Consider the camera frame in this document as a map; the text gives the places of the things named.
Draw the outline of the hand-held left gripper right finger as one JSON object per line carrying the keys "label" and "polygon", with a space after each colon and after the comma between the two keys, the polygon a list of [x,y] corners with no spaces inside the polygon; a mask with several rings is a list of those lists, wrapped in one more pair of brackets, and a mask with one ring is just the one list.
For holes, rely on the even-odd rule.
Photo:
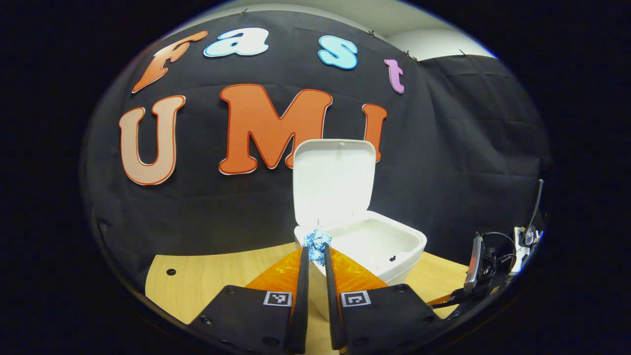
{"label": "hand-held left gripper right finger", "polygon": [[435,314],[407,284],[339,290],[341,252],[324,249],[331,345],[342,355],[403,355],[425,351],[444,331]]}

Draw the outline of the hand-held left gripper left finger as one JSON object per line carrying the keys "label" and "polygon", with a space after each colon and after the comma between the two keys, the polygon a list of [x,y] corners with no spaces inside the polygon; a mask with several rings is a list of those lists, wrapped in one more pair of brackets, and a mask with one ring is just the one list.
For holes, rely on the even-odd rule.
{"label": "hand-held left gripper left finger", "polygon": [[306,352],[309,252],[297,249],[245,287],[226,285],[190,324],[228,355]]}

